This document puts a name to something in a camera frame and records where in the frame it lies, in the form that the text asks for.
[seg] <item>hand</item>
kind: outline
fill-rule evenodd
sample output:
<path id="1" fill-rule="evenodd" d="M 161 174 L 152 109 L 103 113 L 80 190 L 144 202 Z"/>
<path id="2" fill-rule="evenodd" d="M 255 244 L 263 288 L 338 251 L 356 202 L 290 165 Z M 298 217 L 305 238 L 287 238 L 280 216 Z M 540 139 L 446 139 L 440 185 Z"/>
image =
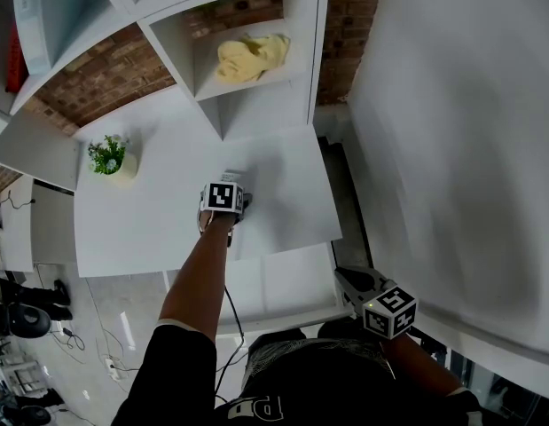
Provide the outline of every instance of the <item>hand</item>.
<path id="1" fill-rule="evenodd" d="M 201 211 L 200 213 L 200 229 L 205 232 L 205 230 L 213 223 L 217 222 L 225 226 L 227 230 L 235 225 L 236 215 L 234 213 L 226 213 L 222 211 L 216 211 L 213 217 L 213 220 L 209 223 L 211 219 L 212 212 L 209 210 Z"/>

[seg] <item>black shirt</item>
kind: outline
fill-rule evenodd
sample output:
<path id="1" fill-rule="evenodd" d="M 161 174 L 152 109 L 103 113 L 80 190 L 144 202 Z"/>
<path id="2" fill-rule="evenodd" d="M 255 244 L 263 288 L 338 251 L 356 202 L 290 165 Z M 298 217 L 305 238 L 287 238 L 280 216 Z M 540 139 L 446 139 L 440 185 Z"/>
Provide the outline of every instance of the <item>black shirt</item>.
<path id="1" fill-rule="evenodd" d="M 215 408 L 216 348 L 202 333 L 159 326 L 113 425 L 224 422 L 414 423 L 468 425 L 479 410 L 468 391 L 426 398 L 402 387 L 378 362 L 348 346 L 311 345 L 275 358 L 239 398 Z"/>

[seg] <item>white pot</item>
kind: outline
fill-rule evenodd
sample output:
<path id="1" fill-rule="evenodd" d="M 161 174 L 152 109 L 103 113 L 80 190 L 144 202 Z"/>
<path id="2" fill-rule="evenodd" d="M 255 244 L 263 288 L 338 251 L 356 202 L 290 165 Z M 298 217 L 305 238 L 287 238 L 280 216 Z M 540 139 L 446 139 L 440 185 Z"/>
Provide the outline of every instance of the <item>white pot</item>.
<path id="1" fill-rule="evenodd" d="M 136 156 L 132 153 L 126 152 L 122 159 L 121 168 L 114 174 L 107 175 L 106 177 L 118 186 L 129 186 L 132 184 L 134 177 L 138 171 L 138 161 Z"/>

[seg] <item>gray floor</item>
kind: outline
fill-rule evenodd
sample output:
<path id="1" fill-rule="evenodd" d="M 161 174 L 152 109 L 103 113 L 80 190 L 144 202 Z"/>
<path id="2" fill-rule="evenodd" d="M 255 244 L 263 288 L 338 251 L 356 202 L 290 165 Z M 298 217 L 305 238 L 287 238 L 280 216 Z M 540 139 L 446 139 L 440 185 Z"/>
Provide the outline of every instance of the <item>gray floor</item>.
<path id="1" fill-rule="evenodd" d="M 333 243 L 337 263 L 367 266 L 370 257 L 366 252 L 342 150 L 339 146 L 322 146 L 322 154 L 343 232 L 343 239 Z M 39 361 L 43 372 L 47 373 L 46 382 L 58 390 L 68 408 L 96 426 L 108 425 L 126 398 L 136 372 L 120 372 L 122 379 L 115 382 L 107 375 L 104 360 L 110 355 L 119 367 L 140 367 L 168 283 L 162 273 L 81 279 L 74 266 L 39 265 L 37 269 L 27 275 L 25 285 L 52 288 L 53 281 L 60 278 L 69 286 L 75 319 L 63 326 L 78 334 L 86 347 L 84 351 L 68 349 L 59 345 L 52 335 L 18 340 L 18 344 Z M 123 314 L 128 319 L 129 335 L 125 331 Z M 308 327 L 304 332 L 307 337 L 315 337 L 318 328 Z M 57 336 L 62 341 L 67 339 L 66 336 Z M 247 335 L 246 347 L 240 355 L 244 355 L 256 337 Z M 237 345 L 238 342 L 232 338 L 217 340 L 217 368 L 225 364 Z M 246 361 L 245 357 L 236 366 L 228 368 L 219 391 L 224 398 L 239 395 Z M 166 363 L 162 361 L 164 376 Z M 61 412 L 55 414 L 54 423 L 85 424 L 70 413 Z"/>

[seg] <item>white flower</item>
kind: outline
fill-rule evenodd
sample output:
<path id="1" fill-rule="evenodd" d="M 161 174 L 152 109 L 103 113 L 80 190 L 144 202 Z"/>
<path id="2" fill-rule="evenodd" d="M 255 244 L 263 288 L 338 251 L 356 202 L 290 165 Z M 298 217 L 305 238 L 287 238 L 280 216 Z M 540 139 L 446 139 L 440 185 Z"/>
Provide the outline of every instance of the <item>white flower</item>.
<path id="1" fill-rule="evenodd" d="M 108 160 L 108 162 L 106 162 L 106 168 L 108 170 L 114 170 L 115 167 L 116 167 L 116 160 Z"/>

